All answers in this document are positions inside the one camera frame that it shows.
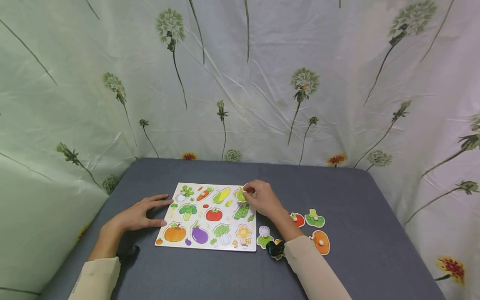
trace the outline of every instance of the left hand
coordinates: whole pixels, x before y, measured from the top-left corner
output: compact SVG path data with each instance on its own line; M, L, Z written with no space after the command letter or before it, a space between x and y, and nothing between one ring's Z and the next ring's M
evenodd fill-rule
M167 224L165 220L149 219L146 216L148 210L155 207L170 205L173 200L164 200L168 194L160 194L144 198L130 208L122 211L108 221L105 226L113 227L121 232L140 230L148 227L162 227Z

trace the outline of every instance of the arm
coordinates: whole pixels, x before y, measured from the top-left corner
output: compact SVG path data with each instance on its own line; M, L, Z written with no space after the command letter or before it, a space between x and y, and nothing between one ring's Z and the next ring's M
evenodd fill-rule
M172 203L172 200L161 201L167 196L167 194L162 194L144 198L113 217L102 227L95 247L80 272L69 300L110 299L120 273L120 262L116 253L123 233L166 225L164 220L148 219L146 212L154 207Z
M323 256L303 235L270 187L254 180L245 185L243 195L262 215L268 217L285 240L285 256L309 300L351 300Z

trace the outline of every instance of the beige sleeve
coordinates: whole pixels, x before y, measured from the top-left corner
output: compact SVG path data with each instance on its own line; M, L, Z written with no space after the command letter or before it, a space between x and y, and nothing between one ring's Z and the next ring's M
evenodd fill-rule
M286 242L284 253L309 300L351 300L347 290L308 237L300 236Z
M118 257L86 262L68 300L109 300L119 273Z

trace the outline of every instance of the purple eggplant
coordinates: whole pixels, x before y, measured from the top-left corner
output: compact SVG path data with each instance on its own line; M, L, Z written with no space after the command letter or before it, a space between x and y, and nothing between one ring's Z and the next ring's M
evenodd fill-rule
M192 238L199 244L205 244L208 242L208 232L200 228L198 221L192 226Z

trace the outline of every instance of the vegetable puzzle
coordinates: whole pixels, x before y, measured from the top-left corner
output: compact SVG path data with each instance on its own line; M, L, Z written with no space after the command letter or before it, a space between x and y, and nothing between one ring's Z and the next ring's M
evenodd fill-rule
M256 251L257 212L242 186L180 182L173 199L156 246Z

